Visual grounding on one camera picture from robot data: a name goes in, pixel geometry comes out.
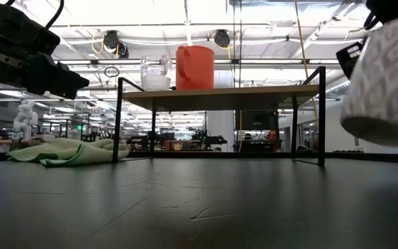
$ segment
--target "wooden tabletop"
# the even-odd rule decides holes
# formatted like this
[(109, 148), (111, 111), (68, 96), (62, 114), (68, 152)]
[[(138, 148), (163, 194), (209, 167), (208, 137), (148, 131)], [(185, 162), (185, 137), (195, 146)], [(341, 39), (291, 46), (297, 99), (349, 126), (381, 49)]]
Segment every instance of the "wooden tabletop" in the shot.
[(243, 87), (209, 90), (123, 93), (124, 100), (156, 111), (270, 110), (292, 108), (292, 96), (303, 104), (319, 93), (318, 85)]

